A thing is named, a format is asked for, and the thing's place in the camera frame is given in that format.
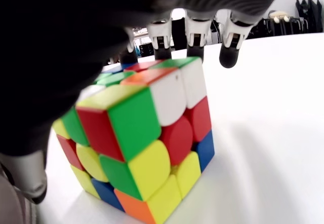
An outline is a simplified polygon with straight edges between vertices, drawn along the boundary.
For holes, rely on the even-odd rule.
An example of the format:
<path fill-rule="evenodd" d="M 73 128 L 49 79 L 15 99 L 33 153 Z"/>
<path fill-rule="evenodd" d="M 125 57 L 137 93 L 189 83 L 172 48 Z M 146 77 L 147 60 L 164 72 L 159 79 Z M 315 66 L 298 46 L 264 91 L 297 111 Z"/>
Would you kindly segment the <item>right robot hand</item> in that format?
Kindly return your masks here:
<path fill-rule="evenodd" d="M 1 167 L 11 185 L 29 202 L 43 201 L 52 123 L 126 49 L 128 28 L 147 27 L 175 8 L 194 20 L 228 9 L 219 60 L 231 68 L 243 34 L 273 1 L 1 0 Z"/>

